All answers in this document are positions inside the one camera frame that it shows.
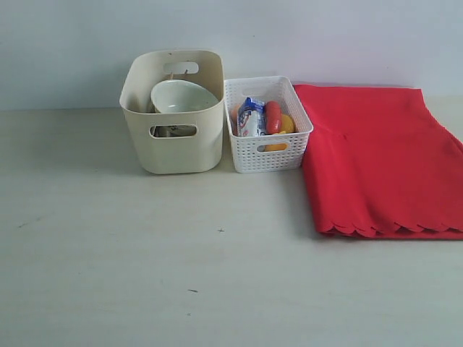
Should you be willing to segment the orange fried chicken piece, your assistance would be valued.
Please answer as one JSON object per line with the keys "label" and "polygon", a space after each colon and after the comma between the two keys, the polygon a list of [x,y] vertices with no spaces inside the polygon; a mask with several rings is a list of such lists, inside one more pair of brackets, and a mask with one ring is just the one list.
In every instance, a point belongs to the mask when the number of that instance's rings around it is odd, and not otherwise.
{"label": "orange fried chicken piece", "polygon": [[230,113],[231,129],[234,134],[237,132],[237,117],[238,117],[239,105],[233,107]]}

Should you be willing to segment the blue white milk carton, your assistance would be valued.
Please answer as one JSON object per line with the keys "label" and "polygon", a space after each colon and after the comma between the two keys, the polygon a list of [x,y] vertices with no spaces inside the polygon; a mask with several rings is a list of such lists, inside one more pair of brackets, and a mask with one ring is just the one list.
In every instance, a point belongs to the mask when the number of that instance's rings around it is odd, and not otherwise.
{"label": "blue white milk carton", "polygon": [[265,103],[246,98],[237,112],[237,134],[239,137],[260,137],[266,135]]}

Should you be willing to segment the yellow cheese wedge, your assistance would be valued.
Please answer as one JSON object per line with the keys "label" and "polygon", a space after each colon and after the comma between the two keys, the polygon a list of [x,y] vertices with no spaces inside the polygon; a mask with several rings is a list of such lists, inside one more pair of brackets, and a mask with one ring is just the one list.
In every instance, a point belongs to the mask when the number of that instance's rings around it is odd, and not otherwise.
{"label": "yellow cheese wedge", "polygon": [[269,144],[264,146],[264,151],[265,152],[273,152],[273,151],[282,151],[286,150],[287,144],[282,142],[278,144]]}

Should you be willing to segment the yellow lemon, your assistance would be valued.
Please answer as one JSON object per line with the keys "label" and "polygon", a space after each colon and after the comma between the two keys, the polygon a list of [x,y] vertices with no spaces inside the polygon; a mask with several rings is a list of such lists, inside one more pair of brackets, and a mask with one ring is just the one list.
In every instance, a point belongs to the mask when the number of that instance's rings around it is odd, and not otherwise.
{"label": "yellow lemon", "polygon": [[291,116],[283,113],[281,115],[281,128],[280,132],[291,134],[296,132],[295,124]]}

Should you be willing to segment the white perforated plastic basket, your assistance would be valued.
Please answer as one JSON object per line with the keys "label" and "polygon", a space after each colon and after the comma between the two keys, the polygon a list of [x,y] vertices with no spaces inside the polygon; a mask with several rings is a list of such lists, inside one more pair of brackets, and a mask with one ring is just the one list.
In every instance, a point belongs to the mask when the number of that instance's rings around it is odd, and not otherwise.
{"label": "white perforated plastic basket", "polygon": [[[283,113],[292,117],[296,132],[262,137],[238,137],[233,134],[230,113],[245,98],[274,100]],[[234,168],[241,174],[299,168],[313,125],[290,80],[284,76],[228,79],[224,81],[224,108]],[[264,146],[286,143],[286,150],[265,152]]]}

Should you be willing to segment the red sausage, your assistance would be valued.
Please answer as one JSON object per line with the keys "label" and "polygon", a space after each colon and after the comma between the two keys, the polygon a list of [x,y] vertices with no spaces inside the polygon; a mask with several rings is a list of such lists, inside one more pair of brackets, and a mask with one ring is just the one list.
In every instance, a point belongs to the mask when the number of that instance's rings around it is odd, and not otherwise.
{"label": "red sausage", "polygon": [[278,102],[270,100],[265,104],[266,132],[276,134],[281,131],[281,107]]}

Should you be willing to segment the cream plastic tub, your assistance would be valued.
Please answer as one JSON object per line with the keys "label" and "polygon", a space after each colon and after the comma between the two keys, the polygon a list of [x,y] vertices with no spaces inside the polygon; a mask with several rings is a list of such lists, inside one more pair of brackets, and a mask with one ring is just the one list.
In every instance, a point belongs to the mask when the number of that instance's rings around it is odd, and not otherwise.
{"label": "cream plastic tub", "polygon": [[[213,93],[218,103],[202,111],[150,113],[150,92],[159,82],[186,80]],[[224,128],[224,71],[221,57],[207,50],[154,51],[138,56],[129,68],[119,98],[141,166],[153,174],[211,170],[221,160]],[[193,125],[194,136],[158,138],[152,126]]]}

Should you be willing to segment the stainless steel cup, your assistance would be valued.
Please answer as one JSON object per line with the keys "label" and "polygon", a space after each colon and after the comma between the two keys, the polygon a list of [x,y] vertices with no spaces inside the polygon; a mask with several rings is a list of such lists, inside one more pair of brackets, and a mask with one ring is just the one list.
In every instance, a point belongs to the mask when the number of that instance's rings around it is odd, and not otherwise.
{"label": "stainless steel cup", "polygon": [[[150,103],[150,105],[148,106],[148,111],[150,113],[158,113],[156,110],[156,107],[152,103]],[[170,127],[165,126],[165,125],[152,126],[150,128],[150,134],[153,137],[158,137],[158,138],[170,137],[171,136]]]}

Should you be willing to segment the pale green ceramic bowl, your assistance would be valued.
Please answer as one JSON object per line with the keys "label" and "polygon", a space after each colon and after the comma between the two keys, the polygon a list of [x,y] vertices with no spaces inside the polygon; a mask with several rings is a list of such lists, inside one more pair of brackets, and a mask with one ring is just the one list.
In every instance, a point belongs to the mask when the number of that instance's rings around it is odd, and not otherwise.
{"label": "pale green ceramic bowl", "polygon": [[[186,80],[165,80],[156,84],[150,99],[158,113],[184,113],[202,111],[215,106],[217,97],[204,87]],[[194,136],[197,128],[193,125],[168,125],[170,137]]]}

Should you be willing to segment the red table cloth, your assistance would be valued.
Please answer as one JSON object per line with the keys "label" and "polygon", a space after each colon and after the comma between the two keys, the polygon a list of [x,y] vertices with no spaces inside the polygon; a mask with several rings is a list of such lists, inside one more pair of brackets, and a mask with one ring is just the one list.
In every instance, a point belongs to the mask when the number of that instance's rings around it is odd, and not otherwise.
{"label": "red table cloth", "polygon": [[314,126],[302,169],[318,233],[462,238],[462,143],[420,90],[295,90]]}

